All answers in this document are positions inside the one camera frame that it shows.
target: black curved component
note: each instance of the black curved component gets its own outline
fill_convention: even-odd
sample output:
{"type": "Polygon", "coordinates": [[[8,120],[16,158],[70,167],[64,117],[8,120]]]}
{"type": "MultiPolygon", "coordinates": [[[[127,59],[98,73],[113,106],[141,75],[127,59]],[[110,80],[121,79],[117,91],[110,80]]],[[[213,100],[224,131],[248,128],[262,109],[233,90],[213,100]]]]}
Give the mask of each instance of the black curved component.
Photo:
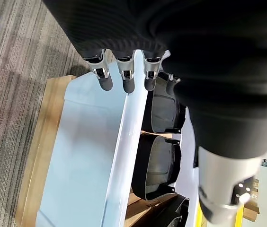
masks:
{"type": "Polygon", "coordinates": [[[168,140],[155,135],[140,136],[132,179],[132,189],[136,196],[153,200],[175,192],[169,185],[177,180],[180,172],[179,144],[178,140],[168,140]],[[153,172],[162,168],[167,172],[153,172]]]}
{"type": "Polygon", "coordinates": [[[181,133],[185,121],[185,107],[174,95],[167,93],[168,77],[165,75],[159,73],[155,90],[147,95],[142,131],[181,133]]]}
{"type": "Polygon", "coordinates": [[[188,201],[187,198],[177,195],[149,226],[184,227],[188,218],[188,201]]]}

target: gray carpet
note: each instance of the gray carpet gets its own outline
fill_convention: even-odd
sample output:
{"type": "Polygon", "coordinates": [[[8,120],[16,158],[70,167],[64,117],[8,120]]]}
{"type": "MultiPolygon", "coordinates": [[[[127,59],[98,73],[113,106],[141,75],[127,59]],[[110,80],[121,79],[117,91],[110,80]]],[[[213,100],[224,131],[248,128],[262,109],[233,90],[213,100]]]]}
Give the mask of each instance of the gray carpet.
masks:
{"type": "Polygon", "coordinates": [[[15,225],[46,79],[86,71],[40,0],[0,0],[0,227],[15,225]]]}

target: black fingertip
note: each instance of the black fingertip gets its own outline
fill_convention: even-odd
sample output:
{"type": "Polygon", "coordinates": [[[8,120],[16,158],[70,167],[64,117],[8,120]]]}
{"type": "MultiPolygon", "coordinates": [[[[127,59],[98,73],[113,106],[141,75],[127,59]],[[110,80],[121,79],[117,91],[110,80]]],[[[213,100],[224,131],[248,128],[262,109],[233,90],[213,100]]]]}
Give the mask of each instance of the black fingertip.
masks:
{"type": "Polygon", "coordinates": [[[144,81],[145,89],[148,91],[153,91],[156,87],[156,80],[155,79],[145,79],[144,81]]]}
{"type": "Polygon", "coordinates": [[[123,89],[130,94],[134,91],[134,79],[123,80],[123,89]]]}
{"type": "Polygon", "coordinates": [[[110,75],[108,76],[108,78],[99,79],[99,83],[100,83],[101,88],[105,91],[109,91],[113,88],[113,81],[110,75]]]}

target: robotic hand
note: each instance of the robotic hand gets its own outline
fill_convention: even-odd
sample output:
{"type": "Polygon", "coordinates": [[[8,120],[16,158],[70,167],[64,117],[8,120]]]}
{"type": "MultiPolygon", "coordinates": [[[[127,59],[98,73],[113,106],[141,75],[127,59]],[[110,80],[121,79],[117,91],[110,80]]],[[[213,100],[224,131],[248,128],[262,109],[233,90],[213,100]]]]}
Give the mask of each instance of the robotic hand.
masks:
{"type": "Polygon", "coordinates": [[[164,70],[188,106],[199,158],[199,200],[220,223],[248,201],[267,152],[267,0],[44,0],[104,90],[104,49],[134,90],[133,52],[143,50],[145,88],[164,70]]]}

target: yellow pole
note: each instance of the yellow pole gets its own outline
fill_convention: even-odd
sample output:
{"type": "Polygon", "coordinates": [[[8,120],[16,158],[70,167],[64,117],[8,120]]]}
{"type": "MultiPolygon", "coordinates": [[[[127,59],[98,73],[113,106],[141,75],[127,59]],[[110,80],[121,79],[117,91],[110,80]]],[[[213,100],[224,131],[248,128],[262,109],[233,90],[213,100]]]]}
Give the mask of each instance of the yellow pole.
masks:
{"type": "Polygon", "coordinates": [[[202,213],[200,204],[198,204],[198,209],[197,209],[197,212],[196,212],[196,227],[201,227],[202,217],[203,217],[203,213],[202,213]]]}
{"type": "Polygon", "coordinates": [[[242,206],[242,207],[237,211],[236,222],[235,222],[235,224],[234,224],[235,227],[241,227],[241,226],[242,226],[242,221],[243,221],[243,211],[244,211],[244,206],[242,206]]]}

